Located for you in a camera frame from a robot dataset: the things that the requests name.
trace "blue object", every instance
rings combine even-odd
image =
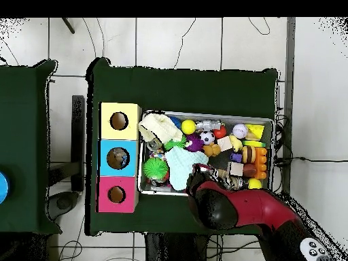
[[[8,180],[5,175],[0,172],[0,204],[5,200],[8,193]]]
[[[242,154],[232,153],[230,156],[231,161],[241,163],[242,162]]]
[[[123,148],[129,154],[129,163],[122,169],[113,169],[107,163],[107,154],[113,148]],[[137,162],[137,142],[125,140],[101,140],[101,176],[135,176]],[[123,157],[122,167],[126,163]]]
[[[179,118],[176,118],[174,116],[169,116],[169,118],[176,125],[176,127],[181,130],[181,121],[179,120]]]

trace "light blue cloth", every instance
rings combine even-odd
[[[169,166],[169,182],[171,182],[172,187],[177,191],[186,188],[186,182],[190,173],[192,173],[193,164],[207,164],[209,160],[200,151],[189,152],[177,146],[166,152],[165,156]]]
[[[2,203],[8,193],[8,181],[4,174],[0,172],[0,203]]]

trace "green toy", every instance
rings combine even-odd
[[[168,165],[159,158],[150,158],[144,163],[145,176],[150,179],[162,179],[168,172]]]
[[[169,142],[167,142],[164,145],[164,148],[166,151],[169,151],[170,149],[172,149],[174,146],[180,147],[180,148],[184,148],[186,144],[186,137],[185,135],[182,135],[181,141],[173,141],[170,140]]]

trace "green tablecloth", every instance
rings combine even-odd
[[[45,213],[48,185],[46,83],[53,60],[0,66],[0,171],[10,193],[0,204],[1,232],[58,233]]]
[[[97,58],[88,68],[86,77],[89,82],[86,152],[86,225],[89,225],[87,232],[206,233],[207,231],[194,221],[186,197],[141,194],[139,204],[132,214],[95,212],[98,103],[136,103],[143,110],[160,109],[274,119],[277,71],[115,68],[109,65],[107,59]],[[246,226],[221,231],[227,232],[256,234],[258,230],[255,226]]]

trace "round hole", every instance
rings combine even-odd
[[[127,115],[122,112],[115,112],[110,118],[110,125],[115,130],[123,130],[128,126]]]
[[[121,170],[129,164],[129,153],[124,148],[112,148],[106,156],[108,165],[117,170]]]
[[[107,193],[107,197],[113,203],[122,203],[126,198],[126,192],[120,186],[114,186]]]

